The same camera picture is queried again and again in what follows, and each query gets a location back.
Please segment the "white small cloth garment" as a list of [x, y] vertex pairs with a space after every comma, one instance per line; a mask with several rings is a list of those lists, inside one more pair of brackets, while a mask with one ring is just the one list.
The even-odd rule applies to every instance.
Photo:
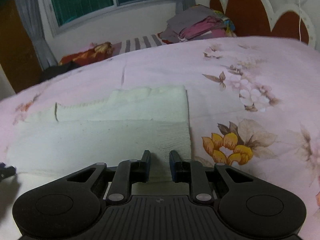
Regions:
[[114, 90], [105, 100], [54, 106], [17, 126], [7, 153], [19, 172], [67, 175], [93, 163], [117, 166], [151, 152], [151, 181], [170, 178], [169, 153], [191, 157], [183, 86]]

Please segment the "pile of folded clothes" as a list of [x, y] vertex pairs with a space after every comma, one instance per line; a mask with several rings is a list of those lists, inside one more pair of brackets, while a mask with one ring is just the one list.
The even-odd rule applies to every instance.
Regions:
[[158, 33], [166, 44], [220, 37], [235, 37], [233, 22], [218, 10], [193, 6], [167, 20], [167, 28]]

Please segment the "red white scalloped headboard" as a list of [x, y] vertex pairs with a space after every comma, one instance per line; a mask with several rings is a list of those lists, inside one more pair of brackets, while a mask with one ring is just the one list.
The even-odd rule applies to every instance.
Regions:
[[270, 0], [210, 0], [209, 7], [232, 20], [237, 36], [292, 38], [316, 47], [315, 26], [300, 5], [274, 10]]

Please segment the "grey striped bed sheet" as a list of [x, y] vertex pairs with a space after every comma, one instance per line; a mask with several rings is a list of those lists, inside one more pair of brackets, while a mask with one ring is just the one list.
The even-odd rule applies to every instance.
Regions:
[[158, 47], [162, 45], [166, 45], [166, 43], [164, 43], [156, 34], [146, 35], [112, 44], [112, 55], [117, 56], [131, 51]]

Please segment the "red orange patterned blanket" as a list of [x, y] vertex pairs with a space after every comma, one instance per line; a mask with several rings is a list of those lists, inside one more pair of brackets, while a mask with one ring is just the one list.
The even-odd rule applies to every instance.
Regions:
[[114, 47], [110, 42], [102, 44], [92, 44], [92, 48], [86, 51], [81, 51], [75, 54], [69, 54], [64, 56], [59, 65], [67, 64], [69, 62], [75, 62], [80, 66], [86, 66], [88, 64], [96, 63], [109, 59], [113, 56]]

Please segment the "black cloth on bed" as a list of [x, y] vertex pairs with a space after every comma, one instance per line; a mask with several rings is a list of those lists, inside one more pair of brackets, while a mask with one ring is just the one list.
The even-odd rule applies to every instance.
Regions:
[[59, 66], [51, 66], [45, 69], [40, 77], [40, 82], [50, 80], [58, 75], [65, 74], [71, 70], [80, 68], [81, 66], [74, 61]]

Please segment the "brown wooden door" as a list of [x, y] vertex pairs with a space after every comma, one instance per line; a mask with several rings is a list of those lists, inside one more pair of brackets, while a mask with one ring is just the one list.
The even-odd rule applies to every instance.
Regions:
[[39, 83], [42, 69], [14, 0], [1, 0], [1, 65], [18, 93]]

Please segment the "pink floral bed quilt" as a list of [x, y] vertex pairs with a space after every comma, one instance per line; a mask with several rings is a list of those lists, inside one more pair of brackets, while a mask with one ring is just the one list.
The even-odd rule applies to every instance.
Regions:
[[[16, 126], [33, 113], [105, 100], [114, 90], [163, 86], [186, 90], [189, 159], [208, 167], [227, 164], [296, 194], [306, 205], [300, 237], [319, 239], [319, 53], [296, 40], [214, 38], [164, 45], [54, 77], [1, 102], [1, 162], [10, 165]], [[12, 217], [14, 201], [62, 176], [17, 170], [1, 183], [1, 239], [21, 236]], [[137, 194], [183, 189], [171, 177], [135, 185]]]

